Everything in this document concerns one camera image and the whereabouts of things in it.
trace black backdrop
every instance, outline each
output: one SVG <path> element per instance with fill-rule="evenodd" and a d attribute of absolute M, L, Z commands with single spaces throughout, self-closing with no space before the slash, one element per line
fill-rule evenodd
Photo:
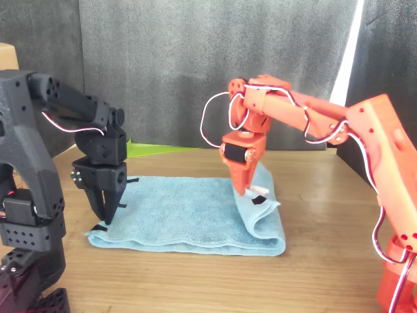
<path fill-rule="evenodd" d="M 0 0 L 0 42 L 15 46 L 20 69 L 51 74 L 83 91 L 78 0 Z M 35 117 L 52 156 L 74 143 L 39 112 Z"/>
<path fill-rule="evenodd" d="M 134 142 L 208 147 L 205 102 L 229 80 L 271 74 L 328 99 L 356 8 L 346 0 L 79 0 L 85 90 L 126 111 Z M 207 110 L 219 143 L 227 97 Z M 269 149 L 324 149 L 274 122 Z"/>
<path fill-rule="evenodd" d="M 366 1 L 347 94 L 347 106 L 386 93 L 417 146 L 417 2 Z M 363 178 L 364 161 L 348 140 L 338 155 Z"/>

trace white wire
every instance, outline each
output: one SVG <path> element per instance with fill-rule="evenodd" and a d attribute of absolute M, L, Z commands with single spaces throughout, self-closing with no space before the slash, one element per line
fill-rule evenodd
<path fill-rule="evenodd" d="M 395 287 L 395 292 L 394 295 L 392 296 L 392 300 L 391 300 L 391 305 L 390 305 L 390 310 L 388 311 L 388 313 L 395 313 L 395 311 L 393 310 L 393 306 L 394 303 L 397 301 L 398 296 L 398 291 L 400 286 L 403 284 L 403 280 L 404 280 L 404 276 L 407 274 L 407 272 L 410 270 L 409 268 L 409 263 L 413 262 L 414 258 L 413 256 L 411 256 L 408 260 L 408 262 L 406 264 L 404 264 L 403 270 L 401 272 L 401 276 L 399 277 L 398 283 L 397 283 L 397 287 Z"/>
<path fill-rule="evenodd" d="M 98 128 L 81 128 L 81 129 L 66 129 L 61 127 L 60 125 L 58 125 L 48 114 L 46 114 L 45 112 L 42 112 L 42 114 L 44 115 L 44 117 L 56 128 L 58 128 L 59 130 L 62 130 L 63 132 L 83 132 L 84 130 L 97 130 L 98 132 L 101 133 L 101 135 L 104 136 L 104 133 L 102 130 L 98 129 Z"/>
<path fill-rule="evenodd" d="M 313 145 L 318 144 L 318 143 L 323 143 L 323 142 L 327 142 L 328 140 L 332 139 L 334 136 L 336 136 L 339 131 L 343 128 L 343 125 L 346 124 L 347 121 L 343 121 L 340 123 L 339 127 L 337 127 L 337 129 L 333 130 L 333 133 L 331 136 L 329 137 L 324 137 L 322 140 L 316 141 L 316 142 L 312 142 L 308 139 L 306 139 L 307 133 L 308 133 L 308 128 L 310 127 L 310 123 L 308 123 L 306 130 L 304 131 L 304 139 L 308 142 L 308 143 L 312 143 Z"/>
<path fill-rule="evenodd" d="M 240 98 L 242 98 L 242 99 L 245 99 L 245 97 L 241 94 L 241 93 L 236 93 L 235 94 L 235 96 L 232 98 L 232 100 L 230 101 L 230 104 L 229 104 L 229 126 L 230 126 L 230 128 L 232 128 L 233 130 L 239 130 L 239 129 L 241 129 L 242 128 L 242 126 L 243 126 L 243 124 L 246 122 L 246 120 L 248 119 L 248 116 L 249 116 L 249 110 L 248 109 L 246 109 L 246 116 L 245 116 L 245 118 L 243 119 L 243 121 L 241 122 L 241 124 L 239 125 L 239 126 L 237 126 L 237 127 L 233 127 L 233 125 L 232 125 L 232 106 L 233 106 L 233 102 L 235 101 L 235 99 L 237 98 L 237 97 L 240 97 Z"/>
<path fill-rule="evenodd" d="M 383 218 L 383 216 L 384 216 L 384 207 L 383 206 L 380 206 L 380 208 L 381 208 L 381 213 L 379 214 L 379 219 L 378 219 L 378 222 L 377 222 L 377 224 L 375 225 L 375 227 L 373 228 L 373 232 L 372 232 L 372 244 L 373 244 L 373 247 L 375 248 L 375 250 L 377 251 L 377 254 L 379 254 L 379 256 L 382 258 L 382 259 L 384 259 L 385 261 L 387 261 L 387 262 L 390 262 L 390 263 L 392 263 L 392 264 L 397 264 L 396 262 L 393 262 L 392 260 L 390 260 L 390 259 L 388 259 L 383 253 L 382 253 L 382 251 L 381 251 L 381 248 L 378 246 L 378 244 L 377 244 L 377 236 L 375 235 L 376 234 L 376 232 L 378 231 L 378 228 L 381 226 L 381 223 L 382 223 L 382 218 Z M 401 256 L 401 259 L 400 259 L 400 261 L 398 262 L 398 263 L 403 263 L 405 260 L 404 260 L 404 257 L 405 256 L 408 256 L 407 255 L 407 252 L 408 252 L 408 250 L 407 249 L 404 249 L 403 250 L 403 255 Z"/>
<path fill-rule="evenodd" d="M 271 86 L 259 86 L 259 85 L 248 85 L 248 84 L 245 84 L 244 86 L 246 88 L 252 88 L 252 89 L 268 89 L 268 90 L 281 91 L 282 93 L 285 93 L 287 95 L 289 101 L 291 102 L 291 104 L 293 106 L 297 106 L 296 103 L 294 102 L 292 96 L 289 94 L 288 90 L 286 90 L 285 88 L 282 88 L 282 87 L 271 87 Z"/>
<path fill-rule="evenodd" d="M 228 95 L 229 94 L 229 92 L 228 91 L 225 91 L 225 92 L 223 92 L 223 93 L 218 93 L 217 95 L 214 95 L 213 97 L 211 97 L 208 101 L 207 101 L 207 103 L 205 104 L 205 106 L 204 106 L 204 109 L 203 109 L 203 114 L 201 115 L 201 123 L 200 123 L 200 133 L 201 133 L 201 136 L 203 137 L 203 139 L 209 144 L 209 145 L 211 145 L 212 147 L 215 147 L 215 148 L 220 148 L 220 146 L 219 145 L 215 145 L 214 143 L 212 143 L 210 140 L 208 140 L 207 138 L 206 138 L 206 136 L 204 136 L 204 133 L 203 133 L 203 121 L 204 121 L 204 114 L 206 113 L 206 108 L 207 108 L 207 105 L 210 103 L 210 101 L 211 100 L 213 100 L 214 98 L 216 98 L 216 97 L 218 97 L 218 96 L 222 96 L 222 95 Z"/>
<path fill-rule="evenodd" d="M 361 140 L 356 135 L 352 134 L 351 132 L 348 133 L 348 135 L 350 137 L 352 137 L 356 141 L 356 143 L 359 145 L 360 151 L 362 152 L 362 156 L 364 158 L 365 171 L 366 171 L 367 179 L 369 180 L 369 183 L 372 185 L 372 187 L 375 189 L 375 192 L 377 194 L 379 194 L 379 192 L 377 190 L 377 187 L 373 183 L 373 180 L 371 178 L 371 175 L 369 174 L 370 173 L 369 162 L 367 161 L 367 154 L 366 154 L 366 150 L 365 150 L 364 144 L 361 142 Z"/>

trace folded towel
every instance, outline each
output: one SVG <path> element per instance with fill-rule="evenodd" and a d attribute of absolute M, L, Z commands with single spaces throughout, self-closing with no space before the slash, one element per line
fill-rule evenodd
<path fill-rule="evenodd" d="M 86 233 L 101 248 L 277 256 L 285 237 L 269 171 L 259 164 L 252 183 L 269 189 L 239 196 L 230 179 L 129 177 L 113 222 Z"/>

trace wooden table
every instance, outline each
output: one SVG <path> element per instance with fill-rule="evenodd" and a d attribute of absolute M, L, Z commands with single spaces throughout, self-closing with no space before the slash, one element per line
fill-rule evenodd
<path fill-rule="evenodd" d="M 380 313 L 382 261 L 371 232 L 375 193 L 334 150 L 266 152 L 287 249 L 278 257 L 150 253 L 91 246 L 98 219 L 70 179 L 76 148 L 55 158 L 66 209 L 66 270 L 72 313 Z M 129 175 L 228 177 L 216 150 L 127 160 Z M 392 229 L 386 223 L 380 241 Z M 0 246 L 0 255 L 10 248 Z"/>

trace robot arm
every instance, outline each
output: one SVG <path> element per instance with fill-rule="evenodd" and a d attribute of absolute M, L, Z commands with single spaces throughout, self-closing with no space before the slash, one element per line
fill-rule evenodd
<path fill-rule="evenodd" d="M 106 224 L 126 187 L 124 113 L 49 75 L 0 71 L 0 236 L 3 245 L 15 248 L 1 260 L 0 312 L 70 312 L 65 289 L 42 297 L 65 269 L 65 202 L 34 110 L 61 130 L 50 116 L 80 128 L 65 130 L 76 132 L 76 144 L 86 154 L 73 163 L 71 177 Z M 28 189 L 16 188 L 13 169 Z"/>
<path fill-rule="evenodd" d="M 301 130 L 309 143 L 339 145 L 352 137 L 361 148 L 367 177 L 381 207 L 373 244 L 386 261 L 387 271 L 399 278 L 394 294 L 391 285 L 395 279 L 387 278 L 390 275 L 384 276 L 379 292 L 380 302 L 393 313 L 417 253 L 417 151 L 387 95 L 344 108 L 290 89 L 289 83 L 268 75 L 249 82 L 241 79 L 230 82 L 229 120 L 235 131 L 222 138 L 220 155 L 229 166 L 233 186 L 240 195 L 251 187 L 256 165 L 265 151 L 265 133 L 271 118 Z M 311 140 L 308 134 L 318 139 Z M 396 234 L 388 251 L 392 255 L 396 251 L 400 260 L 387 256 L 378 244 L 377 232 L 385 214 Z M 400 268 L 404 263 L 407 263 L 404 269 Z M 413 273 L 408 279 L 417 283 Z M 387 295 L 392 296 L 392 301 L 387 302 Z"/>

